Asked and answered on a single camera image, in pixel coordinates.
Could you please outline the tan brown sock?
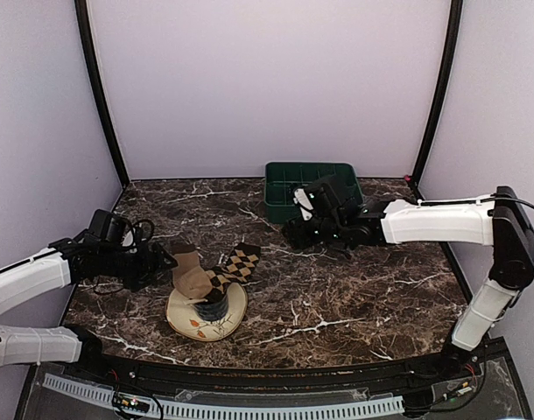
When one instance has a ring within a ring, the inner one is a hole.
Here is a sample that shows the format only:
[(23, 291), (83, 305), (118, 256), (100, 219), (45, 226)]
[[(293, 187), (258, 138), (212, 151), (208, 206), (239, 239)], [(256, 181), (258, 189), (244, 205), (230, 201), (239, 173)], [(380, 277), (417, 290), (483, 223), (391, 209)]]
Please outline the tan brown sock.
[(183, 300), (203, 303), (212, 291), (207, 272), (200, 266), (200, 257), (193, 244), (178, 244), (173, 248), (177, 266), (172, 270), (174, 292)]

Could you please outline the brown argyle sock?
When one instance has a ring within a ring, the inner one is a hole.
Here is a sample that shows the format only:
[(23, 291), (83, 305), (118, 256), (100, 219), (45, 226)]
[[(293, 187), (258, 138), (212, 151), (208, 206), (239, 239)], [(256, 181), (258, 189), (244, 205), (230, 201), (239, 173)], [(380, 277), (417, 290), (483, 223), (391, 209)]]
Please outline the brown argyle sock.
[(247, 284), (260, 259), (260, 247), (244, 242), (236, 245), (223, 264), (205, 271), (212, 285), (212, 290), (205, 296), (206, 301), (218, 303), (232, 284)]

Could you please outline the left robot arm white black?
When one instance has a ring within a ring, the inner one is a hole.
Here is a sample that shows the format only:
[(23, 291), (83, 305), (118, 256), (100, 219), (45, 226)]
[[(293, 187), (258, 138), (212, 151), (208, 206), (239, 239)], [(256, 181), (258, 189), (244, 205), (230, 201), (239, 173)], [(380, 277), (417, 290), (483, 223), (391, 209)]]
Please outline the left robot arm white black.
[[(173, 270), (176, 260), (147, 238), (105, 241), (64, 238), (37, 254), (0, 269), (0, 316), (49, 291), (96, 277), (114, 277), (129, 291), (140, 291)], [(102, 342), (80, 325), (15, 327), (0, 324), (0, 368), (43, 362), (75, 363), (92, 382), (110, 374)]]

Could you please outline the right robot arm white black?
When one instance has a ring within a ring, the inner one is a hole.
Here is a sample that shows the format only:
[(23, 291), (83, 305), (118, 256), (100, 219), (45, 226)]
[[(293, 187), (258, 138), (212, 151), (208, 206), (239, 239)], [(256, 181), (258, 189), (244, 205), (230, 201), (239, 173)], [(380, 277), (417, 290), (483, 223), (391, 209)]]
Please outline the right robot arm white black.
[(360, 204), (324, 185), (297, 189), (294, 204), (299, 216), (284, 224), (283, 233), (295, 249), (318, 243), (355, 249), (411, 242), (466, 243), (491, 249), (492, 266), (454, 324), (451, 346), (434, 359), (433, 371), (443, 380), (453, 379), (466, 367), (466, 352), (478, 346), (534, 280), (534, 228), (524, 202), (507, 186), (474, 198), (380, 199)]

